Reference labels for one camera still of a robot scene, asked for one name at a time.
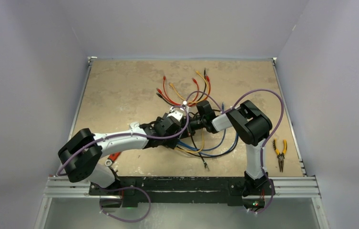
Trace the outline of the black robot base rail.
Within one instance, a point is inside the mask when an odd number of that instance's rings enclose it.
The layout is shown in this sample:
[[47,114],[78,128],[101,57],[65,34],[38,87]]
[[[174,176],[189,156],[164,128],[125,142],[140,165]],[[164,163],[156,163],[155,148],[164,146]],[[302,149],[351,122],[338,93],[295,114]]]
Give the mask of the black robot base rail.
[[117,204],[105,207],[137,207],[139,203],[227,204],[261,209],[275,195],[272,179],[253,181],[247,177],[120,177],[101,188],[90,184],[89,195],[106,199],[117,196]]

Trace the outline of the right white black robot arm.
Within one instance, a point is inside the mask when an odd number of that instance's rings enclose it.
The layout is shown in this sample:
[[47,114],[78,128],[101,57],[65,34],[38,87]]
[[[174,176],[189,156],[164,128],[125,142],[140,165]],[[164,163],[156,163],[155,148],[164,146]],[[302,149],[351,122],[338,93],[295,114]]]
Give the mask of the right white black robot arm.
[[205,128],[206,131],[215,134],[231,127],[234,128],[238,137],[246,145],[246,191],[250,194],[261,191],[264,183],[267,182],[264,143],[269,138],[269,132],[272,129],[270,119],[250,100],[221,115],[215,114],[209,102],[202,102],[197,109],[199,115],[190,119],[190,130]]

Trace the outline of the yellow handled pliers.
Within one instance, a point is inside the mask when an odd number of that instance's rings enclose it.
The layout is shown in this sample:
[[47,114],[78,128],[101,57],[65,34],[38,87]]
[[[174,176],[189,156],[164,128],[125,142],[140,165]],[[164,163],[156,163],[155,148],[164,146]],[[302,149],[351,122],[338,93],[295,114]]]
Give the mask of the yellow handled pliers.
[[285,154],[287,153],[287,141],[283,140],[283,150],[282,151],[280,151],[279,148],[277,147],[277,139],[276,138],[273,139],[272,146],[277,155],[279,171],[281,173],[283,173],[284,172],[284,159],[285,159]]

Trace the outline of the red handled adjustable wrench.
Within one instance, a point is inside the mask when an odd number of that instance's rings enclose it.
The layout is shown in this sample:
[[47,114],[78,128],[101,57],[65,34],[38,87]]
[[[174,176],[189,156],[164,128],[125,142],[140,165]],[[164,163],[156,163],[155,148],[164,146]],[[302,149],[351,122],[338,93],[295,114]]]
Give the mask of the red handled adjustable wrench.
[[105,166],[107,166],[107,167],[112,166],[112,164],[117,160],[117,158],[119,157],[120,154],[121,154],[121,152],[116,152],[116,153],[110,154],[104,163]]

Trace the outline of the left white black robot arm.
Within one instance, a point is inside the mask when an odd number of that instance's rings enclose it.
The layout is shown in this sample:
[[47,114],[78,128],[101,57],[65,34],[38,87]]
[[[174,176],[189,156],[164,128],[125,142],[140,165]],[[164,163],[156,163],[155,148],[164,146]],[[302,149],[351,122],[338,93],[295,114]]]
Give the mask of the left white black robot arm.
[[89,128],[77,132],[58,152],[62,163],[57,176],[66,176],[72,183],[89,180],[107,195],[119,190],[117,174],[98,161],[113,153],[158,146],[176,146],[189,125],[189,116],[165,114],[149,124],[132,123],[129,130],[92,133]]

